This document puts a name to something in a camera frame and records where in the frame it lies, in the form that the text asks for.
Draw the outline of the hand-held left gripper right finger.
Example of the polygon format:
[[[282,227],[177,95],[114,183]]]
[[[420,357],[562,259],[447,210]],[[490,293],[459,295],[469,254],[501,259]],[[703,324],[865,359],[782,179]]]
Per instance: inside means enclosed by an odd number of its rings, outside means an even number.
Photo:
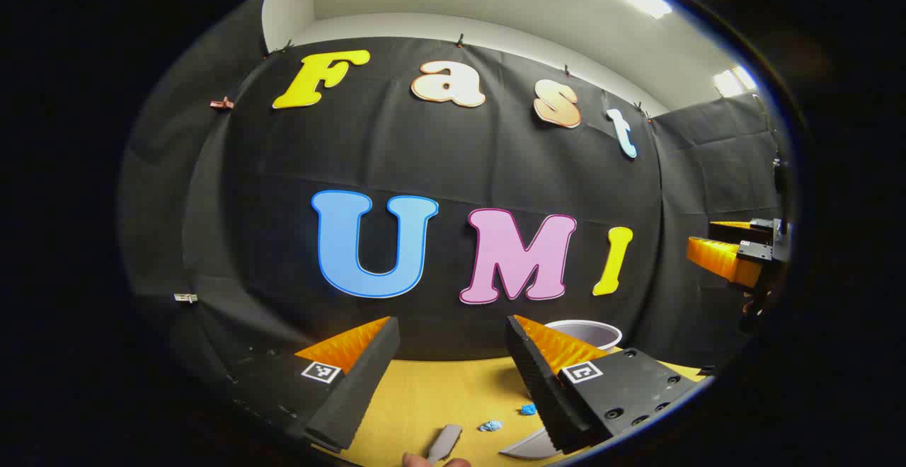
[[[572,454],[653,425],[713,381],[690,378],[637,348],[607,353],[511,315],[505,344],[557,451]]]

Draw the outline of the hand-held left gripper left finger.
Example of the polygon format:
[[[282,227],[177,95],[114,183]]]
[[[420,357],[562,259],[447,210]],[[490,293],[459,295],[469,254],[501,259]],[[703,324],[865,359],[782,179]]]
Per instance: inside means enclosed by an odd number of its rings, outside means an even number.
[[[349,449],[399,347],[385,316],[291,349],[254,345],[230,364],[226,393],[240,409],[303,445]]]

